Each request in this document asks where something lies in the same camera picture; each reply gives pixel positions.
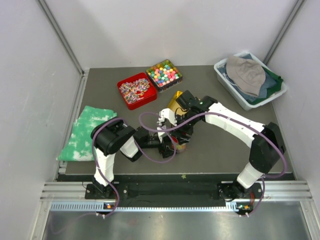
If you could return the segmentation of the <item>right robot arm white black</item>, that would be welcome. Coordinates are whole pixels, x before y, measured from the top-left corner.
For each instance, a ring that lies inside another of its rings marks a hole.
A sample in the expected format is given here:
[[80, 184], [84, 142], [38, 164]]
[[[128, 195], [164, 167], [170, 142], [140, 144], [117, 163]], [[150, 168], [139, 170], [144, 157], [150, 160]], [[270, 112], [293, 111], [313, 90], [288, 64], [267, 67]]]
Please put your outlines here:
[[229, 110], [210, 96], [199, 99], [188, 90], [179, 95], [177, 104], [183, 115], [177, 115], [178, 129], [172, 132], [180, 145], [190, 141], [194, 125], [200, 121], [219, 127], [244, 142], [250, 149], [249, 160], [232, 184], [220, 189], [221, 197], [232, 201], [245, 198], [252, 191], [252, 185], [263, 177], [270, 177], [270, 170], [282, 160], [283, 170], [287, 169], [284, 157], [286, 147], [277, 124], [263, 124], [247, 119]]

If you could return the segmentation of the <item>clear plastic jar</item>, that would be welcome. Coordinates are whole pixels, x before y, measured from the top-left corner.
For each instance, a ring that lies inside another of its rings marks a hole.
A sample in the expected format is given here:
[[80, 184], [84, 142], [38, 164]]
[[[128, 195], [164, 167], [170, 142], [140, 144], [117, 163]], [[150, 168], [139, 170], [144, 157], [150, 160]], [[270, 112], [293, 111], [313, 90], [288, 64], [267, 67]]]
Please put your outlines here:
[[176, 138], [173, 138], [176, 154], [181, 154], [186, 150], [187, 144], [186, 143], [179, 143]]

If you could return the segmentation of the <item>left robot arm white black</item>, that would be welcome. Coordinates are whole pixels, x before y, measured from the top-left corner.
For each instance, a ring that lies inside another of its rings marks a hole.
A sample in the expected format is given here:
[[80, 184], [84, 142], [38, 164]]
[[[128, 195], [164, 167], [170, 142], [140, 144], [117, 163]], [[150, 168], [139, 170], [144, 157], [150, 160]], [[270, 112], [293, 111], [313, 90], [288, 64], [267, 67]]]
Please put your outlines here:
[[158, 149], [163, 158], [172, 157], [176, 146], [172, 137], [151, 135], [143, 127], [134, 129], [120, 118], [113, 118], [95, 127], [90, 135], [92, 154], [96, 164], [92, 183], [86, 186], [88, 200], [108, 199], [117, 194], [113, 184], [114, 164], [117, 152], [121, 152], [131, 162], [137, 161], [142, 149]]

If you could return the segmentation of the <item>golden tin with star candies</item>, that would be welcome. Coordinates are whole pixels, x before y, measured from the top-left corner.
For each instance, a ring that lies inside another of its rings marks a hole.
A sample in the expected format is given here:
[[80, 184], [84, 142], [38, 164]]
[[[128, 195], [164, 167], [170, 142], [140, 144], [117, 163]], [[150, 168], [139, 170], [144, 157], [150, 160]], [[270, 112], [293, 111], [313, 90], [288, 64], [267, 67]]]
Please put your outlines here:
[[182, 94], [182, 91], [177, 91], [172, 99], [170, 100], [169, 104], [167, 105], [167, 108], [169, 108], [170, 110], [172, 110], [174, 113], [176, 113], [179, 116], [183, 116], [185, 114], [184, 109], [179, 105], [179, 103], [177, 102], [177, 98]]

